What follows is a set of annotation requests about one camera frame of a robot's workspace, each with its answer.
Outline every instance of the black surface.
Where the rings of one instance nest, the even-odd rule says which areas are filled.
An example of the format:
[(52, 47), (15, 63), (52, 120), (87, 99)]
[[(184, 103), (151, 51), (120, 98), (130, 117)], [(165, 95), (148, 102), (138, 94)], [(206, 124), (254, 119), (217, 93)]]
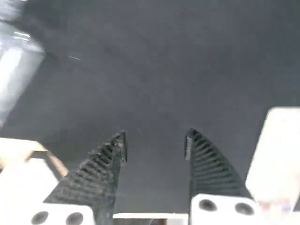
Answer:
[(16, 24), (48, 55), (0, 136), (40, 141), (76, 168), (125, 129), (116, 212), (187, 212), (190, 126), (245, 179), (268, 109), (300, 105), (299, 10), (298, 0), (30, 0)]

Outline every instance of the clear glass container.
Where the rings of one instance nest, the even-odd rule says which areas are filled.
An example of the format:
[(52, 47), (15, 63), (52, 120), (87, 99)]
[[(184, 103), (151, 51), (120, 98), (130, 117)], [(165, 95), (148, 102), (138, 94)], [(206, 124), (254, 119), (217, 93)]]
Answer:
[(0, 128), (44, 55), (41, 44), (30, 34), (0, 22)]

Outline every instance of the dark table surface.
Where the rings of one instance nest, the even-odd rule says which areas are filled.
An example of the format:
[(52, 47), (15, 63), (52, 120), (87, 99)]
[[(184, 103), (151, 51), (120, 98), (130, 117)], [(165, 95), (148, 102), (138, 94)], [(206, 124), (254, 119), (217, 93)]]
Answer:
[(190, 126), (242, 179), (267, 111), (300, 105), (298, 0), (29, 0), (47, 56), (0, 131), (74, 169), (124, 129), (115, 212), (188, 210)]

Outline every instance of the screw hole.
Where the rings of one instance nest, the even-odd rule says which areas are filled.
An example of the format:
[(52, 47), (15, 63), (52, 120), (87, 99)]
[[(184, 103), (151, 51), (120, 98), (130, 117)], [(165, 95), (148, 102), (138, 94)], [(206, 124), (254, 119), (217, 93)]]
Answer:
[(242, 202), (237, 203), (237, 204), (235, 205), (235, 210), (236, 210), (238, 213), (244, 214), (244, 215), (247, 215), (247, 216), (251, 216), (251, 215), (254, 214), (253, 208), (252, 208), (250, 205), (248, 205), (248, 204), (246, 204), (246, 203), (242, 203)]
[(83, 214), (80, 212), (74, 212), (70, 214), (66, 219), (67, 225), (80, 225), (83, 222)]
[(47, 211), (41, 211), (35, 214), (32, 219), (31, 223), (33, 225), (38, 225), (44, 223), (48, 218), (49, 213)]
[(217, 210), (217, 206), (214, 202), (212, 202), (211, 200), (208, 199), (203, 199), (199, 202), (199, 208), (205, 211), (216, 211)]

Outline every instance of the white object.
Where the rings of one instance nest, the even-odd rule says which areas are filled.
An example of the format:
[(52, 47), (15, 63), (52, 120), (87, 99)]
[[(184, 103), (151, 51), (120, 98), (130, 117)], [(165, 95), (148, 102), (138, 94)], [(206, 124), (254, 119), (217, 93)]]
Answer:
[(31, 158), (7, 165), (0, 173), (0, 184), (0, 224), (15, 225), (30, 207), (43, 202), (58, 180), (43, 159)]
[(250, 199), (206, 194), (193, 197), (189, 220), (190, 225), (267, 224), (258, 205)]
[(42, 222), (39, 224), (42, 225), (95, 224), (93, 211), (88, 206), (49, 203), (42, 203), (31, 209), (18, 224), (34, 225), (39, 220)]
[(293, 210), (300, 191), (299, 148), (300, 108), (270, 109), (246, 181), (257, 202)]

